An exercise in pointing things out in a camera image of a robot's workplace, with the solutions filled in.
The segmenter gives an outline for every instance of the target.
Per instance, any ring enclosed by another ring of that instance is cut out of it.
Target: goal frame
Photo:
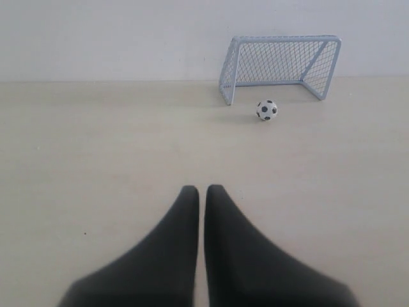
[[[313,56],[309,59],[308,64],[303,68],[299,77],[288,80],[268,80],[268,81],[237,81],[238,71],[240,69],[240,53],[244,44],[250,43],[319,43],[320,46]],[[329,43],[335,44],[333,54],[328,59],[328,73],[325,76],[325,86],[318,91],[316,88],[305,81],[314,64],[320,60],[324,49]],[[335,35],[315,35],[315,36],[234,36],[231,40],[226,60],[224,61],[222,72],[219,78],[219,91],[222,94],[227,105],[231,105],[235,97],[235,88],[239,86],[268,86],[268,85],[287,85],[301,84],[307,88],[315,97],[324,100],[327,97],[335,66],[341,49],[341,39]]]

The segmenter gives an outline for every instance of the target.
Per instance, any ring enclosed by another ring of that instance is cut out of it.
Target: soccer goal
[[[302,84],[318,99],[327,96],[341,40],[320,36],[235,36],[219,79],[228,105],[237,86]]]

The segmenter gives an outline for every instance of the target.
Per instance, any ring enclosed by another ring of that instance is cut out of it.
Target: white wall
[[[409,74],[407,0],[0,0],[0,81],[217,79],[233,35],[335,34],[337,75]]]

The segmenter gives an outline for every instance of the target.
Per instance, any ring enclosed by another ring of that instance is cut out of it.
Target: soccer ball
[[[277,105],[271,100],[264,100],[257,105],[257,116],[262,120],[271,120],[277,116]]]

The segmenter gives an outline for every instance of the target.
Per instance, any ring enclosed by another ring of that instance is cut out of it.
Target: beige floor
[[[272,98],[279,115],[256,118]],[[302,87],[0,84],[0,306],[55,306],[156,224],[183,184],[224,184],[274,242],[409,306],[409,78]],[[203,247],[196,306],[208,305]]]

